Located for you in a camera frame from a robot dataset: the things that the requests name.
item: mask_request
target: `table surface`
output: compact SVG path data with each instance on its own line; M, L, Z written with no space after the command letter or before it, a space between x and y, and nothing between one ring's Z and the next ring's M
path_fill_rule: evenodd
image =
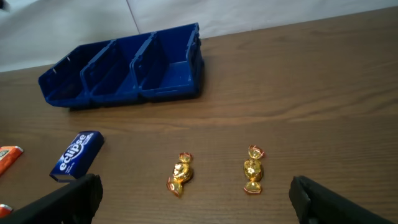
M37 78L0 74L0 145L25 153L0 178L21 208L64 184L49 172L77 132L106 143L89 172L104 196L93 223L298 223L288 191L306 175L398 222L398 7L203 39L193 100L83 111L52 107ZM265 149L264 191L247 196L249 144ZM195 176L165 183L180 152Z

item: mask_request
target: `blue storage container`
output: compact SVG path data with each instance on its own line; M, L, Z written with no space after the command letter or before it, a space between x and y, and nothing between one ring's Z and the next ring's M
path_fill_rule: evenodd
M39 78L53 106L173 100L201 88L199 25L81 45Z

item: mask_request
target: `white backdrop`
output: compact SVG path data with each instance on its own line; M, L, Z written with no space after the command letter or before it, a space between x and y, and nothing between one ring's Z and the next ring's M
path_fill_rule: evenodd
M213 37L398 6L397 0L8 2L11 11L0 11L0 72L55 63L80 44L192 22L199 22L201 37Z

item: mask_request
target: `gold wrapped candy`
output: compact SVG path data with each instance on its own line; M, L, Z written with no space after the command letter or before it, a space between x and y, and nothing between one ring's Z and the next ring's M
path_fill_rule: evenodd
M262 165L260 158L265 156L265 153L258 146L249 146L250 159L244 161L243 171L244 175L250 180L243 188L243 190L249 195L257 195L262 191L261 184L259 181L262 178Z
M179 197L182 194L182 184L192 178L193 170L189 166L192 161L192 155L187 152L180 153L180 161L174 165L173 177L167 180L167 188Z

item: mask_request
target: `blue box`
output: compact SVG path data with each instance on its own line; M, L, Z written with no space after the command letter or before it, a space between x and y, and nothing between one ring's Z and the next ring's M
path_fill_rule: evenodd
M200 46L197 23L81 45L39 85L47 103L79 109L195 97L204 65Z
M99 131L82 131L67 147L50 176L58 182L72 182L87 173L101 146L104 137Z

